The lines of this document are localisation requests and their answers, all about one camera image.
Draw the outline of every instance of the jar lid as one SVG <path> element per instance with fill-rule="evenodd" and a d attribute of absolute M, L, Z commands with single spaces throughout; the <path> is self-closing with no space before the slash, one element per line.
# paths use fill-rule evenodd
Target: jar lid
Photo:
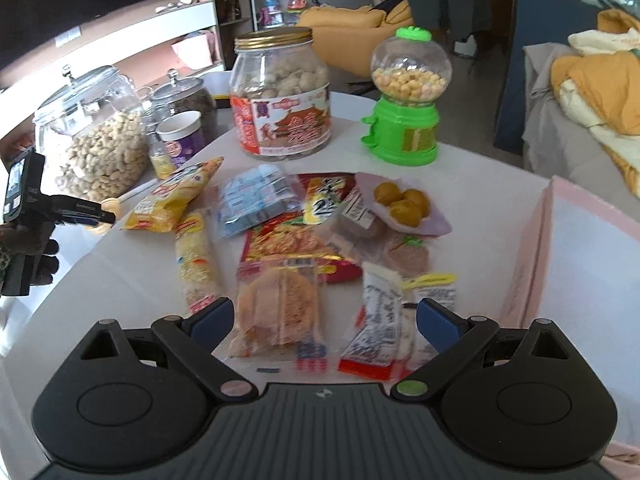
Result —
<path fill-rule="evenodd" d="M 199 77 L 185 77 L 178 79 L 178 71 L 175 68 L 166 73 L 169 82 L 159 86 L 151 94 L 149 100 L 152 103 L 164 102 L 171 103 L 195 94 L 204 85 Z"/>
<path fill-rule="evenodd" d="M 237 50 L 255 50 L 272 46 L 287 46 L 313 40 L 309 27 L 280 27 L 249 32 L 236 38 Z"/>
<path fill-rule="evenodd" d="M 44 101 L 36 111 L 33 122 L 39 126 L 64 116 L 76 108 L 84 100 L 87 92 L 100 85 L 108 86 L 118 77 L 118 70 L 113 66 L 101 66 L 81 75 L 73 77 L 71 67 L 62 67 L 62 76 L 69 78 L 69 84 L 58 89 L 55 94 Z"/>
<path fill-rule="evenodd" d="M 431 33 L 420 27 L 401 27 L 396 30 L 396 38 L 411 41 L 431 41 Z"/>

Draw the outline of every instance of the snack package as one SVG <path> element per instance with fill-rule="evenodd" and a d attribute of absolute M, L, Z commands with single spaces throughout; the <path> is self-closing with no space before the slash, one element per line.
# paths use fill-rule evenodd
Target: snack package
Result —
<path fill-rule="evenodd" d="M 240 261 L 315 258 L 327 283 L 359 278 L 360 267 L 328 247 L 313 227 L 339 206 L 353 187 L 353 175 L 300 174 L 298 178 L 306 189 L 304 211 L 279 215 L 248 231 Z"/>
<path fill-rule="evenodd" d="M 240 264 L 235 337 L 229 356 L 286 350 L 280 354 L 284 360 L 295 359 L 298 367 L 312 360 L 322 368 L 326 345 L 321 330 L 321 286 L 311 258 Z"/>
<path fill-rule="evenodd" d="M 378 263 L 390 237 L 385 223 L 364 207 L 356 187 L 315 232 L 326 245 L 357 264 Z"/>
<path fill-rule="evenodd" d="M 429 215 L 422 218 L 422 221 L 420 221 L 420 219 L 418 218 L 420 223 L 417 224 L 417 227 L 410 227 L 396 221 L 390 213 L 390 208 L 376 202 L 375 199 L 376 187 L 379 186 L 379 184 L 385 182 L 392 182 L 396 184 L 396 186 L 398 186 L 398 188 L 402 192 L 408 189 L 420 190 L 422 184 L 420 183 L 420 181 L 413 181 L 405 178 L 390 180 L 383 176 L 370 173 L 356 173 L 356 185 L 362 193 L 362 201 L 365 207 L 373 211 L 380 219 L 385 222 L 386 225 L 399 233 L 408 233 L 421 236 L 437 237 L 451 232 L 451 225 L 431 200 L 429 200 Z M 428 196 L 427 193 L 423 191 L 422 193 L 425 196 Z"/>
<path fill-rule="evenodd" d="M 406 278 L 421 276 L 429 267 L 427 240 L 415 235 L 393 234 L 382 252 L 382 260 Z"/>
<path fill-rule="evenodd" d="M 174 171 L 133 208 L 125 229 L 146 229 L 156 233 L 171 231 L 180 221 L 187 205 L 196 198 L 222 165 L 219 156 Z"/>
<path fill-rule="evenodd" d="M 278 215 L 302 211 L 299 181 L 273 164 L 261 164 L 218 185 L 218 236 L 232 236 Z"/>
<path fill-rule="evenodd" d="M 364 303 L 338 370 L 388 381 L 398 376 L 410 357 L 415 332 L 415 305 L 402 304 L 402 277 L 397 272 L 364 263 Z"/>
<path fill-rule="evenodd" d="M 404 280 L 402 286 L 408 301 L 418 303 L 422 298 L 431 298 L 452 312 L 456 311 L 455 274 L 425 274 L 414 280 Z M 416 326 L 411 357 L 404 365 L 401 378 L 412 374 L 436 355 L 438 351 L 418 332 Z"/>
<path fill-rule="evenodd" d="M 175 227 L 175 257 L 182 292 L 192 314 L 223 295 L 210 250 L 206 210 L 187 213 Z"/>

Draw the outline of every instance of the lid knob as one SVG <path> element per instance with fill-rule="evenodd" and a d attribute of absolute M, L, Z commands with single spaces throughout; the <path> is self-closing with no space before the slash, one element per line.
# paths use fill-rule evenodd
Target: lid knob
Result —
<path fill-rule="evenodd" d="M 171 84 L 175 86 L 176 82 L 178 81 L 178 71 L 175 68 L 172 68 L 166 74 L 169 78 L 169 81 L 171 81 Z"/>
<path fill-rule="evenodd" d="M 71 65 L 65 65 L 62 67 L 62 77 L 68 77 L 70 85 L 74 83 L 76 78 L 71 75 Z"/>

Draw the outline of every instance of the red and white label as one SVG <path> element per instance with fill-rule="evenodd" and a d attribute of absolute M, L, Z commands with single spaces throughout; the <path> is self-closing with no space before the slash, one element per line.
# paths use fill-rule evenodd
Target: red and white label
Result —
<path fill-rule="evenodd" d="M 256 155 L 283 156 L 312 150 L 331 133 L 329 88 L 273 99 L 232 96 L 242 148 Z"/>

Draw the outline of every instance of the round table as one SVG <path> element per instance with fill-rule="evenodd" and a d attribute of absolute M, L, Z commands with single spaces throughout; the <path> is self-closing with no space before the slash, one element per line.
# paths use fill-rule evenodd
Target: round table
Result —
<path fill-rule="evenodd" d="M 452 233 L 436 240 L 431 248 L 433 271 L 457 274 L 462 316 L 497 317 L 511 282 L 522 229 L 547 181 L 445 144 L 429 166 L 404 168 L 382 162 L 360 142 L 367 127 L 348 120 L 366 116 L 373 104 L 368 99 L 334 94 L 333 140 L 318 153 L 284 162 L 284 169 L 289 173 L 367 171 L 420 180 L 453 227 Z M 212 183 L 259 163 L 241 151 L 233 130 L 207 146 L 194 162 L 221 155 L 225 162 Z M 12 480 L 26 480 L 46 465 L 31 431 L 31 409 L 60 363 L 97 320 L 115 318 L 123 328 L 143 328 L 164 314 L 185 312 L 174 236 L 121 227 L 122 222 L 56 285 L 0 366 L 0 450 Z M 216 245 L 231 296 L 243 240 L 240 235 Z M 326 287 L 330 348 L 339 345 L 360 306 L 361 294 L 359 280 Z M 264 379 L 250 379 L 258 386 L 264 383 Z M 350 377 L 329 370 L 316 379 L 349 381 Z"/>

